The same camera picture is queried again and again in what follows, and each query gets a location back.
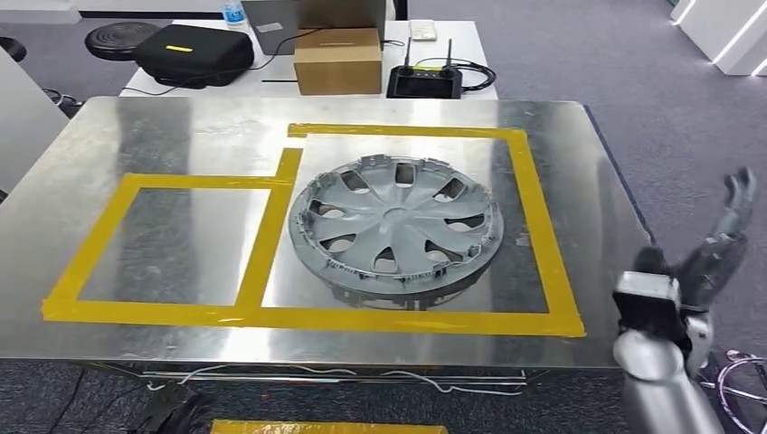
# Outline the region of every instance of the round stool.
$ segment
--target round stool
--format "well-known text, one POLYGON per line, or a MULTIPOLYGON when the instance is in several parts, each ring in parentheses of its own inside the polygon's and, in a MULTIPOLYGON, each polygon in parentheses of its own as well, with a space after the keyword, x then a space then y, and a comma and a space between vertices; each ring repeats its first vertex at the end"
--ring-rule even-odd
POLYGON ((3 48, 17 62, 26 57, 26 47, 15 38, 0 36, 0 48, 3 48))
POLYGON ((159 27, 149 23, 114 23, 99 27, 85 37, 90 54, 105 61, 132 61, 133 50, 159 27))

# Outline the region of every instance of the water bottle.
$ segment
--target water bottle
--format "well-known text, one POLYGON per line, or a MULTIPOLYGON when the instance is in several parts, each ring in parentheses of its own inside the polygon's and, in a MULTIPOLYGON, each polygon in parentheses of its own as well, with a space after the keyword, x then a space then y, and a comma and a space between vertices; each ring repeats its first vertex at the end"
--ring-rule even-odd
POLYGON ((223 20, 229 30, 247 31, 248 21, 245 19, 245 11, 238 0, 226 0, 222 8, 223 20))

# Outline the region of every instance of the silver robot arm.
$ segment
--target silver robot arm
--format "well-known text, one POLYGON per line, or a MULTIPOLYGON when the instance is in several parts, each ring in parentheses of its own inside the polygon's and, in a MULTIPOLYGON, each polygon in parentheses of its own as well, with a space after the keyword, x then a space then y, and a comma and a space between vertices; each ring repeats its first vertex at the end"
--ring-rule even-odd
POLYGON ((621 333, 612 351, 624 372, 624 406, 636 434, 724 433, 696 377, 714 337, 709 308, 746 250, 743 229, 756 181, 743 168, 725 185, 724 217, 698 248, 675 267, 662 250, 644 249, 613 293, 621 333))

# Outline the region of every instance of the black bag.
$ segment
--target black bag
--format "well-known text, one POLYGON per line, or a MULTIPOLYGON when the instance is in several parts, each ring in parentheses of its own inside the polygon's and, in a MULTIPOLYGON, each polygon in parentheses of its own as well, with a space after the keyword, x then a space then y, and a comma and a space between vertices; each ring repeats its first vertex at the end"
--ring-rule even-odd
POLYGON ((228 85, 254 56, 245 33, 171 24, 136 47, 134 58, 160 84, 202 89, 228 85))

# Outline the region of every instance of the stainless steel table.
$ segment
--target stainless steel table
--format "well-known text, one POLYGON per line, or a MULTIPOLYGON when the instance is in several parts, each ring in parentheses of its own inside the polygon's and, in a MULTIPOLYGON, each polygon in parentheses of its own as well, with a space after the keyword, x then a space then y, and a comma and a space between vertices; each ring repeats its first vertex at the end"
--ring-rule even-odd
POLYGON ((0 206, 0 240, 4 358, 602 368, 649 235, 572 102, 99 98, 0 206), (504 216, 479 281, 427 312, 339 300, 287 234, 310 179, 380 153, 449 162, 504 216), (547 227, 566 275, 531 246, 547 227), (538 320, 567 306, 545 280, 569 281, 566 326, 538 320))

